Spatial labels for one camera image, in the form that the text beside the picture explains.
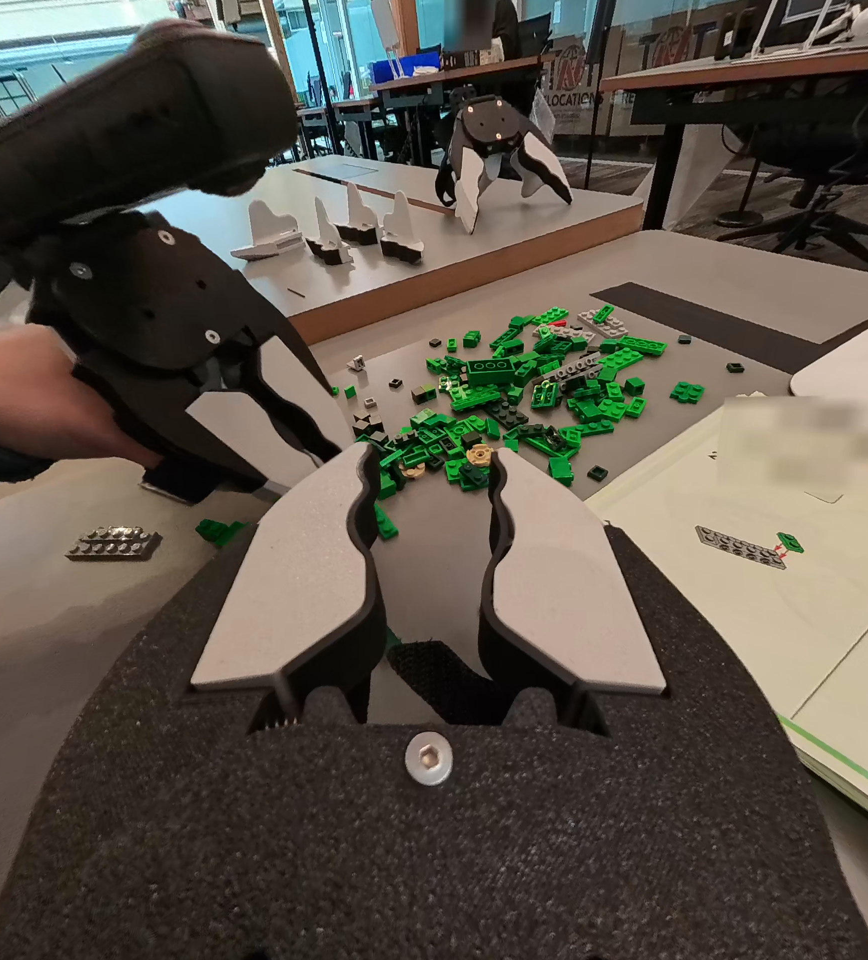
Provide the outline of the cluttered office desk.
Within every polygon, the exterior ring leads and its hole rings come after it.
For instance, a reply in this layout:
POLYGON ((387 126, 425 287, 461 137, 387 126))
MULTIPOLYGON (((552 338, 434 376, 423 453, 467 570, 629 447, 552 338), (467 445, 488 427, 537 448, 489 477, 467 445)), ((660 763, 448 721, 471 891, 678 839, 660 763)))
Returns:
POLYGON ((450 112, 455 90, 471 88, 476 95, 497 94, 528 114, 540 76, 554 57, 552 52, 545 52, 500 63, 391 78, 372 84, 369 90, 379 99, 383 112, 393 114, 405 127, 408 162, 433 167, 432 150, 440 145, 435 127, 450 112))

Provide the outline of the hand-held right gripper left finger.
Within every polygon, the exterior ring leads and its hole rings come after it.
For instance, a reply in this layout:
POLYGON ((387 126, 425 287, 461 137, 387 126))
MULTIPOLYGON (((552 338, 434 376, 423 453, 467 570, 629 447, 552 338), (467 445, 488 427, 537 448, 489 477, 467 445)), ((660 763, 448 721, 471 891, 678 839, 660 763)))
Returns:
POLYGON ((371 547, 377 449, 357 441, 280 498, 259 522, 193 674, 198 692, 265 690, 295 718, 319 688, 368 714, 387 616, 371 547))

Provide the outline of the spare gripper mechanism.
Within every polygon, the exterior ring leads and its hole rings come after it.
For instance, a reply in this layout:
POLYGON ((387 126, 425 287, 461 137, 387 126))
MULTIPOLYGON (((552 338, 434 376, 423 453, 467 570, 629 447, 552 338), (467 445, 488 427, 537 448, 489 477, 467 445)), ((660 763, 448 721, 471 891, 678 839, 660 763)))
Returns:
POLYGON ((460 95, 435 190, 467 234, 473 234, 480 199, 499 178, 504 163, 520 177, 523 198, 547 186, 572 204, 572 190, 560 160, 533 119, 498 95, 477 96, 469 88, 460 90, 460 95))

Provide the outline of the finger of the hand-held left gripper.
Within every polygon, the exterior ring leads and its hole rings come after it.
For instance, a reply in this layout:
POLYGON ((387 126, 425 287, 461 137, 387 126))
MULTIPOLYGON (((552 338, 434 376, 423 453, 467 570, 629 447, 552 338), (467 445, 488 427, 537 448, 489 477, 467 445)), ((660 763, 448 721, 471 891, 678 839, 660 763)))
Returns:
POLYGON ((277 433, 296 450, 328 462, 353 444, 352 428, 307 343, 274 306, 248 311, 251 342, 241 365, 242 388, 277 433))
POLYGON ((200 426, 264 478, 263 489, 283 495, 318 470, 321 462, 287 441, 271 418, 241 390, 209 390, 185 410, 200 426))

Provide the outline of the stacked grey brick plates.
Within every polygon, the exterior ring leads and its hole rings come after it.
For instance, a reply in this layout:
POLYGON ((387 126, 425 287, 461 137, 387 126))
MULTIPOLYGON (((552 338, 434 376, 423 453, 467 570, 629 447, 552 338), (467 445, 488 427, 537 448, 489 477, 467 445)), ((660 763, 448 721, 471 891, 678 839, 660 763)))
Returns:
POLYGON ((72 562, 140 563, 152 558, 162 536, 139 526, 97 527, 80 536, 66 551, 72 562))

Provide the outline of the person's left hand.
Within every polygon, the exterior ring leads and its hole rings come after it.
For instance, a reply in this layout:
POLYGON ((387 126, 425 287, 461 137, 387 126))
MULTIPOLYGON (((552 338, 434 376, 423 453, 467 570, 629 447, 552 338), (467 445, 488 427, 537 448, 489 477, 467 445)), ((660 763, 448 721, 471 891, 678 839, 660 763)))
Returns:
POLYGON ((157 467, 162 456, 124 433, 109 404, 74 377, 73 367, 49 327, 0 333, 0 447, 41 460, 123 459, 157 467))

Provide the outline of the black office chair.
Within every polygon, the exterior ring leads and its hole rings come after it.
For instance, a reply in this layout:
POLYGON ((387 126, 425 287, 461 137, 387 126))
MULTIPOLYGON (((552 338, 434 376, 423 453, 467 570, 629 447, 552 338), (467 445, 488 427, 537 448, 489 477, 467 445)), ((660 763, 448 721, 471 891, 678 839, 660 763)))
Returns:
POLYGON ((803 252, 827 242, 868 268, 868 223, 833 207, 845 187, 868 186, 868 99, 845 124, 764 126, 757 129, 751 145, 756 160, 800 181, 790 201, 793 213, 728 231, 717 241, 771 236, 776 239, 775 254, 803 252))

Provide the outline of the brown-topped office desk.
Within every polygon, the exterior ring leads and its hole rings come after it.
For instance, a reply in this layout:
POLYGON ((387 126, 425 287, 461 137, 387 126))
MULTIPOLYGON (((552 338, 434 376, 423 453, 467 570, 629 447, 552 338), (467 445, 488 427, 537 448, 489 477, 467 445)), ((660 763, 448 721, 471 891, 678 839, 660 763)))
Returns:
POLYGON ((604 78, 598 91, 632 93, 632 123, 663 127, 642 218, 644 230, 659 231, 686 127, 845 123, 868 93, 868 44, 760 58, 700 58, 604 78))

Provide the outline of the pale green instruction booklet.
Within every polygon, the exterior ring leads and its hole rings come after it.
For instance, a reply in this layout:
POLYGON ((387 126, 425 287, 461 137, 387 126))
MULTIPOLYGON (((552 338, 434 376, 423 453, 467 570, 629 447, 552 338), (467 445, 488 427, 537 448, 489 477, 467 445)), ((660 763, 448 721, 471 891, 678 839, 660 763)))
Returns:
POLYGON ((804 764, 868 810, 868 407, 730 399, 587 505, 728 642, 804 764))

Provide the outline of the grey desk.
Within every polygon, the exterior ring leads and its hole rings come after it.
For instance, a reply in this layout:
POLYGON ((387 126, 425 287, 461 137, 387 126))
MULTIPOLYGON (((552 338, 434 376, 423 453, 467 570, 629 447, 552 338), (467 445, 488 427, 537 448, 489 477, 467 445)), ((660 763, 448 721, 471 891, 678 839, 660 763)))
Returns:
MULTIPOLYGON (((432 335, 492 324, 537 306, 587 301, 633 282, 805 340, 824 342, 868 317, 868 273, 645 231, 318 343, 325 368, 396 348, 387 377, 432 335)), ((128 642, 218 556, 195 533, 204 518, 247 521, 262 499, 217 493, 187 508, 138 486, 123 461, 60 463, 28 483, 0 485, 0 892, 45 777, 89 695, 128 642), (141 563, 63 557, 92 525, 152 527, 164 537, 141 563)), ((443 480, 393 498, 400 534, 375 545, 390 623, 406 641, 450 643, 476 659, 480 583, 489 559, 489 503, 443 480)), ((868 923, 868 817, 832 789, 818 800, 852 894, 868 923)))

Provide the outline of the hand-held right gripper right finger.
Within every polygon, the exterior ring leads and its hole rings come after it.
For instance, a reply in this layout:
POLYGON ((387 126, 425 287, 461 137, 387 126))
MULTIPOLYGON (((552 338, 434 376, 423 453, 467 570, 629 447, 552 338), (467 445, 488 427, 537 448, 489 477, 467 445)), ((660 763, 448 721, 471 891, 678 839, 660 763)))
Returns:
POLYGON ((511 692, 548 690, 560 716, 599 694, 659 696, 667 682, 596 514, 509 449, 490 463, 490 557, 478 654, 511 692))

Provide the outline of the wood-edged side table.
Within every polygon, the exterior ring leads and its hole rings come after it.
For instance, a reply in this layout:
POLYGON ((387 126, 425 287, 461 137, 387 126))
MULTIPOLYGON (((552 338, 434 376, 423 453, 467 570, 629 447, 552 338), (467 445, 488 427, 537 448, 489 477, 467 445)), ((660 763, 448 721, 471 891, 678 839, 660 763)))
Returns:
POLYGON ((186 191, 144 210, 200 237, 286 315, 309 344, 368 327, 447 297, 581 253, 635 233, 642 221, 637 198, 576 191, 563 203, 548 187, 530 198, 518 181, 499 179, 480 202, 473 234, 435 195, 436 170, 326 155, 276 166, 243 196, 220 198, 186 191), (264 201, 296 219, 304 236, 320 233, 316 200, 332 223, 348 222, 346 185, 354 184, 382 221, 403 193, 414 233, 424 245, 416 265, 383 256, 379 246, 354 246, 352 263, 325 266, 305 243, 254 263, 232 256, 248 245, 248 205, 264 201))

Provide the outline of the white spare finger part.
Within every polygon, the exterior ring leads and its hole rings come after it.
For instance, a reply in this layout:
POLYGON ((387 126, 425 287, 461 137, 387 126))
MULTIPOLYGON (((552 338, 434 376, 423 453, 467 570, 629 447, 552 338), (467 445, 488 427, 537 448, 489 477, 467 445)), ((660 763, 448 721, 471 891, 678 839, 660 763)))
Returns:
POLYGON ((254 262, 273 258, 301 249, 305 239, 296 217, 290 213, 278 214, 262 199, 254 199, 248 206, 251 243, 230 251, 234 258, 254 262))

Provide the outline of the pile of green toy bricks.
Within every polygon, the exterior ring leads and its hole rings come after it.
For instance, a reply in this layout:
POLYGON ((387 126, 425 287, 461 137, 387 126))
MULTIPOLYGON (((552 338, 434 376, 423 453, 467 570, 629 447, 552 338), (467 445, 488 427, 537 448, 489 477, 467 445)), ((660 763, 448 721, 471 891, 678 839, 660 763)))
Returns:
POLYGON ((399 473, 401 461, 426 462, 426 474, 440 474, 464 493, 485 489, 489 469, 465 458, 478 443, 494 453, 535 451, 548 475, 571 487, 584 439, 607 436, 645 409, 643 379, 624 371, 667 349, 666 342, 633 336, 614 310, 607 303, 570 317, 552 307, 510 318, 489 342, 476 328, 462 338, 430 339, 433 354, 424 364, 431 380, 410 391, 418 410, 399 428, 383 425, 377 398, 359 385, 333 387, 334 396, 363 406, 353 432, 379 453, 379 500, 410 481, 399 473))

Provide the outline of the blue storage bin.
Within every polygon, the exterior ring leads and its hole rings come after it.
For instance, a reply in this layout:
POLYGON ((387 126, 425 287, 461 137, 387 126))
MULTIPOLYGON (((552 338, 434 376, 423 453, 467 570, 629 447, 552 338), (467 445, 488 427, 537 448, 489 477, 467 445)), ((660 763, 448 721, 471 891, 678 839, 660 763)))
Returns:
POLYGON ((369 65, 369 82, 377 86, 394 80, 412 78, 415 75, 438 72, 440 53, 440 49, 435 48, 418 54, 374 61, 369 65))

